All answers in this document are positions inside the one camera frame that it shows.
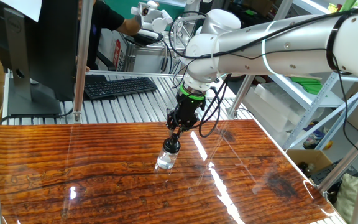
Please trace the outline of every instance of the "wooden table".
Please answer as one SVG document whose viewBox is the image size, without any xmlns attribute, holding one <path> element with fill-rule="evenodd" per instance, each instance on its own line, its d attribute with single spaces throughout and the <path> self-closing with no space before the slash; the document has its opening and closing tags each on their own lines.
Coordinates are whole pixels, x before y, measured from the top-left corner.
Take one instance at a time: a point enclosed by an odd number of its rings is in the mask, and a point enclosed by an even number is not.
<svg viewBox="0 0 358 224">
<path fill-rule="evenodd" d="M 220 122 L 206 139 L 198 130 L 185 133 L 173 169 L 156 169 L 167 137 L 163 123 L 0 126 L 4 219 L 311 223 L 337 217 L 254 121 Z"/>
</svg>

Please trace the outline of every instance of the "paper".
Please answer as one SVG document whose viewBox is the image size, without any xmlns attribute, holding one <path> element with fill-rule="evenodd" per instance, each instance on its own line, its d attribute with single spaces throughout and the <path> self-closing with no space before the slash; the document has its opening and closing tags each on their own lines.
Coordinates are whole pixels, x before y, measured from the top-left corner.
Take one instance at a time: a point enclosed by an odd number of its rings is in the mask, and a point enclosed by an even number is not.
<svg viewBox="0 0 358 224">
<path fill-rule="evenodd" d="M 1 0 L 19 12 L 38 22 L 41 13 L 42 0 Z"/>
</svg>

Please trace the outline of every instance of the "clear plastic bottle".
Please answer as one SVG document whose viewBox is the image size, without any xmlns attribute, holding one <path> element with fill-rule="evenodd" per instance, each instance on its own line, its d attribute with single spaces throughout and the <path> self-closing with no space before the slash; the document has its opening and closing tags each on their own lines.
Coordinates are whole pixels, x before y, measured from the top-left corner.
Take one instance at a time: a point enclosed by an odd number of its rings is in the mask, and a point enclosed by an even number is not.
<svg viewBox="0 0 358 224">
<path fill-rule="evenodd" d="M 171 169 L 178 157 L 179 150 L 179 136 L 177 134 L 172 134 L 172 137 L 164 141 L 160 155 L 157 159 L 157 165 L 161 169 Z"/>
</svg>

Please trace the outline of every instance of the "bottle cap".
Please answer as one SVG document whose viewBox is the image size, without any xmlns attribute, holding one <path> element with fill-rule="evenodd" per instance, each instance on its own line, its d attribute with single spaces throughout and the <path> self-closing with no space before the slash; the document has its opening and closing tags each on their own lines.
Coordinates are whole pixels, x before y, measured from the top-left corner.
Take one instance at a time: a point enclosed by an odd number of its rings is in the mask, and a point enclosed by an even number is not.
<svg viewBox="0 0 358 224">
<path fill-rule="evenodd" d="M 167 138 L 164 141 L 163 148 L 170 154 L 178 153 L 180 150 L 179 136 L 177 134 L 172 134 L 170 138 Z"/>
</svg>

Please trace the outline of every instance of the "wall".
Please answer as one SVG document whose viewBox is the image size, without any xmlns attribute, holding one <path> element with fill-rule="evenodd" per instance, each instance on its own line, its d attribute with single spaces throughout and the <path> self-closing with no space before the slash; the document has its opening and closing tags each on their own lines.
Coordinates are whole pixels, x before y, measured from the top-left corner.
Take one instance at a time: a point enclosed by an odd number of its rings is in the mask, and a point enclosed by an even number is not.
<svg viewBox="0 0 358 224">
<path fill-rule="evenodd" d="M 139 0 L 105 0 L 106 4 L 111 7 L 114 11 L 118 12 L 120 15 L 124 16 L 126 19 L 130 19 L 134 17 L 131 14 L 131 8 L 137 7 L 139 2 L 147 2 L 147 1 L 139 1 Z M 184 11 L 183 7 L 179 6 L 171 6 L 168 4 L 164 4 L 160 2 L 159 9 L 166 10 L 169 15 L 174 19 L 180 13 Z"/>
</svg>

